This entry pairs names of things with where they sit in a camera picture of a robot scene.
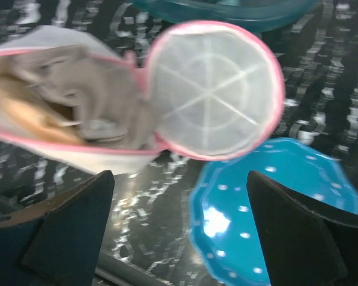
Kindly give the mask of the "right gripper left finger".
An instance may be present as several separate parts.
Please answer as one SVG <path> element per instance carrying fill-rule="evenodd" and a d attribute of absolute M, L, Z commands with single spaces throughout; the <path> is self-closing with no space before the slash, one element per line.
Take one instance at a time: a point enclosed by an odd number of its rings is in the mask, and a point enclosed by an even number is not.
<path fill-rule="evenodd" d="M 105 170 L 0 217 L 0 285 L 91 285 L 115 180 Z"/>

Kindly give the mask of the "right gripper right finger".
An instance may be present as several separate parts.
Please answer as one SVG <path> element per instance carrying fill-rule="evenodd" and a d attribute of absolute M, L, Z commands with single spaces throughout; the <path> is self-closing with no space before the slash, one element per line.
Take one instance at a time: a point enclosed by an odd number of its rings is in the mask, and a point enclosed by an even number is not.
<path fill-rule="evenodd" d="M 247 191 L 271 285 L 358 285 L 358 215 L 260 172 Z"/>

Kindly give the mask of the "white mesh laundry bag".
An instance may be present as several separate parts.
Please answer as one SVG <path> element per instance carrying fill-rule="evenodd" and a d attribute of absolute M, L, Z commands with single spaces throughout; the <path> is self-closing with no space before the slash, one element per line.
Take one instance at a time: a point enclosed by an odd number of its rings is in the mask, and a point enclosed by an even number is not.
<path fill-rule="evenodd" d="M 158 125 L 138 150 L 75 146 L 23 138 L 0 129 L 0 140 L 89 173 L 134 173 L 170 150 L 197 160 L 246 154 L 273 132 L 285 83 L 271 49 L 243 28 L 217 21 L 176 24 L 153 41 L 142 67 L 86 32 L 42 26 L 0 44 L 0 56 L 69 45 L 132 68 Z"/>

